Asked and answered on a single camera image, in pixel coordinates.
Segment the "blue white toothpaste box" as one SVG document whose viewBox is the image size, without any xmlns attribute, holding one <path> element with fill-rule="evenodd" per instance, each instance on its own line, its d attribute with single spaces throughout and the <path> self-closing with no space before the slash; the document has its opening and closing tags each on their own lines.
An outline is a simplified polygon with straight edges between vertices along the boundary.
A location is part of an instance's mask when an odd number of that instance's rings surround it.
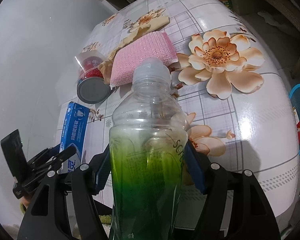
<svg viewBox="0 0 300 240">
<path fill-rule="evenodd" d="M 61 133 L 59 151 L 76 146 L 76 153 L 62 163 L 58 173 L 73 172 L 81 165 L 83 144 L 90 109 L 75 102 L 68 104 Z"/>
</svg>

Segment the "red milk drink can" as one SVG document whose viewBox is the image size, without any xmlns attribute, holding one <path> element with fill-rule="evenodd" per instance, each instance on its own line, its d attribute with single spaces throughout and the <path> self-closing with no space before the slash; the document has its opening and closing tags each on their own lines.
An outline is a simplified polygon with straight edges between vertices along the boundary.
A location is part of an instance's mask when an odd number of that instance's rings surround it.
<svg viewBox="0 0 300 240">
<path fill-rule="evenodd" d="M 104 79 L 100 77 L 78 79 L 77 96 L 81 101 L 88 104 L 103 102 L 110 96 L 110 86 L 104 84 Z"/>
</svg>

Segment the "green drink bottle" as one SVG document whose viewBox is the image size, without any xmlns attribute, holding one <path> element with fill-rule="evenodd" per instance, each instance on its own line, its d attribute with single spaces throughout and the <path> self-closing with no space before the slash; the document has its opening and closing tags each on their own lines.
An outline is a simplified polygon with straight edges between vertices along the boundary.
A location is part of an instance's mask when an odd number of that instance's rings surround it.
<svg viewBox="0 0 300 240">
<path fill-rule="evenodd" d="M 171 96 L 171 75 L 149 58 L 109 131 L 114 206 L 110 239 L 169 239 L 177 215 L 188 141 L 186 115 Z"/>
</svg>

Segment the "floral tablecloth table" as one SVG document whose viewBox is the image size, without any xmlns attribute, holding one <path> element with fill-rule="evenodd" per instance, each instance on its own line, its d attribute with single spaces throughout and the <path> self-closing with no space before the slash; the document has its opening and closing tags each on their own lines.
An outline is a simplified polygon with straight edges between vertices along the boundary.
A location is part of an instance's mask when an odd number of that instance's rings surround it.
<svg viewBox="0 0 300 240">
<path fill-rule="evenodd" d="M 173 73 L 187 76 L 178 90 L 178 103 L 192 117 L 190 128 L 210 128 L 202 146 L 222 142 L 223 154 L 212 161 L 231 171 L 250 169 L 264 190 L 280 229 L 292 217 L 300 186 L 299 146 L 292 106 L 285 85 L 265 47 L 243 22 L 217 0 L 137 0 L 107 16 L 96 16 L 84 47 L 108 55 L 142 20 L 168 17 L 163 27 L 175 50 L 190 55 L 189 42 L 199 35 L 228 37 L 246 60 L 232 72 L 195 82 L 191 66 Z"/>
</svg>

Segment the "pink scrub sponge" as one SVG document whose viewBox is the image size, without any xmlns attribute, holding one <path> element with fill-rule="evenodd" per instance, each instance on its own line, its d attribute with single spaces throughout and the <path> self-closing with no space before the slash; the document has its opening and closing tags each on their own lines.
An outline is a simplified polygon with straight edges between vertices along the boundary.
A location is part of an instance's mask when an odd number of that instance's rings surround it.
<svg viewBox="0 0 300 240">
<path fill-rule="evenodd" d="M 114 57 L 110 86 L 118 87 L 133 81 L 134 69 L 149 58 L 159 59 L 166 67 L 178 62 L 178 57 L 165 32 L 154 31 L 125 46 Z"/>
</svg>

